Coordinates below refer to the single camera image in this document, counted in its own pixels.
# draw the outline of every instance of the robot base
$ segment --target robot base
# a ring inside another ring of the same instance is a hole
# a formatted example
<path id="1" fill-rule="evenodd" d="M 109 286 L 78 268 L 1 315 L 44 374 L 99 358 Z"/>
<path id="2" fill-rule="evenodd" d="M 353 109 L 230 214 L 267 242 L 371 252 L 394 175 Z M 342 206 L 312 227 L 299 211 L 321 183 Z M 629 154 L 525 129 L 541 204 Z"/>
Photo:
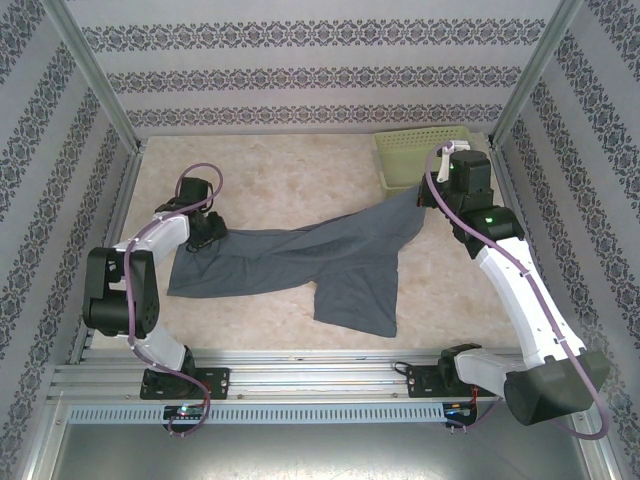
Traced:
<path id="1" fill-rule="evenodd" d="M 203 383 L 212 400 L 226 400 L 229 393 L 228 368 L 197 368 L 193 353 L 186 348 L 182 373 Z M 142 400 L 202 400 L 204 394 L 193 383 L 169 373 L 146 369 L 140 387 Z"/>
<path id="2" fill-rule="evenodd" d="M 438 365 L 409 365 L 398 373 L 407 377 L 409 398 L 446 398 L 471 397 L 473 385 L 463 383 L 458 378 L 454 358 L 460 352 L 481 348 L 480 345 L 468 343 L 443 350 Z M 494 393 L 483 388 L 478 389 L 479 397 L 495 397 Z"/>

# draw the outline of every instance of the gray cloth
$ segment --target gray cloth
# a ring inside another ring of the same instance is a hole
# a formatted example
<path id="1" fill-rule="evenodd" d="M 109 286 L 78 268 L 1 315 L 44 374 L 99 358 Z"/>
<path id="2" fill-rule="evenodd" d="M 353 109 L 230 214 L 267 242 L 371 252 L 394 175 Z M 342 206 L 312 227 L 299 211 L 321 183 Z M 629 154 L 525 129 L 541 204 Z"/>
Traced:
<path id="1" fill-rule="evenodd" d="M 424 222 L 418 187 L 358 213 L 297 230 L 230 230 L 196 253 L 178 249 L 169 295 L 253 295 L 314 281 L 314 318 L 395 337 L 398 251 Z"/>

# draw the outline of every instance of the green basket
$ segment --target green basket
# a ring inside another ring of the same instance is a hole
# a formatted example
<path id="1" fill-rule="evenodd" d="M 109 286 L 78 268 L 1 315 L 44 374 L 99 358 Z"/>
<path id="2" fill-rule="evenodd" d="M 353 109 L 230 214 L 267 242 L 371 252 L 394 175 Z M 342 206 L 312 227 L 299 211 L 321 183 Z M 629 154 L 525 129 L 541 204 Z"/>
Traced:
<path id="1" fill-rule="evenodd" d="M 471 141 L 465 127 L 430 127 L 374 134 L 378 156 L 378 174 L 386 198 L 418 185 L 424 174 L 424 162 L 432 148 L 448 140 Z M 440 168 L 435 159 L 433 169 Z"/>

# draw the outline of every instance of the patterned wallpaper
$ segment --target patterned wallpaper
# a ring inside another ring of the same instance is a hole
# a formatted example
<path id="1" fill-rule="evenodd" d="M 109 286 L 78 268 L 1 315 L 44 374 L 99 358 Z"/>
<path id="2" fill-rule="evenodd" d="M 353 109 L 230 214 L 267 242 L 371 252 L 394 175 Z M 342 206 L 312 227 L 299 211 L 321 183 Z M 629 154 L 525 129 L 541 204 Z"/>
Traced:
<path id="1" fill-rule="evenodd" d="M 545 281 L 613 363 L 623 478 L 640 478 L 639 26 L 632 2 L 586 2 L 502 146 Z"/>
<path id="2" fill-rule="evenodd" d="M 68 5 L 147 137 L 452 123 L 489 132 L 557 3 Z"/>
<path id="3" fill-rule="evenodd" d="M 128 154 L 41 4 L 3 0 L 0 19 L 0 479 L 8 479 L 52 366 L 67 359 L 84 257 L 105 240 Z"/>

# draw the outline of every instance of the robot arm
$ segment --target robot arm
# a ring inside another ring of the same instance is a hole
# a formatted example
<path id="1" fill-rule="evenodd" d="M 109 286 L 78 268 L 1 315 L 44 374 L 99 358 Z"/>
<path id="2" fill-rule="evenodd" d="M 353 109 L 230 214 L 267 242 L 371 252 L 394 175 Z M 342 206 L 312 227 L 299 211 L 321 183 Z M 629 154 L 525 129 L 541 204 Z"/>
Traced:
<path id="1" fill-rule="evenodd" d="M 144 238 L 138 239 L 131 253 L 131 281 L 136 313 L 135 347 L 154 365 L 193 376 L 195 362 L 188 347 L 175 340 L 158 325 L 160 305 L 155 267 L 169 253 L 183 243 L 187 248 L 198 249 L 226 235 L 226 226 L 216 212 L 204 215 L 211 208 L 201 208 L 189 214 L 171 213 L 207 198 L 211 184 L 185 177 L 180 192 L 166 204 L 158 207 L 153 220 L 159 222 Z M 129 313 L 124 283 L 124 253 L 132 239 L 111 248 L 94 248 L 88 255 L 85 279 L 83 318 L 89 328 L 95 328 L 106 336 L 117 336 L 123 341 L 129 334 Z M 174 391 L 180 397 L 192 385 L 165 373 L 156 371 L 145 374 L 153 379 L 159 390 Z"/>
<path id="2" fill-rule="evenodd" d="M 561 342 L 566 342 L 598 390 L 609 372 L 609 361 L 602 352 L 586 351 L 538 275 L 515 215 L 508 208 L 493 205 L 491 165 L 484 153 L 451 152 L 448 172 L 445 178 L 442 172 L 432 173 L 438 182 L 433 183 L 447 206 L 465 224 L 496 242 L 530 270 L 527 276 L 538 286 L 562 334 L 558 339 L 553 332 L 528 279 L 500 252 L 452 222 L 455 238 L 466 246 L 493 283 L 515 328 L 523 359 L 512 361 L 471 347 L 455 352 L 455 368 L 448 371 L 455 371 L 456 381 L 478 385 L 505 398 L 513 415 L 524 425 L 588 409 L 593 399 Z M 418 205 L 438 206 L 426 178 Z M 451 357 L 443 355 L 441 361 L 451 362 Z"/>

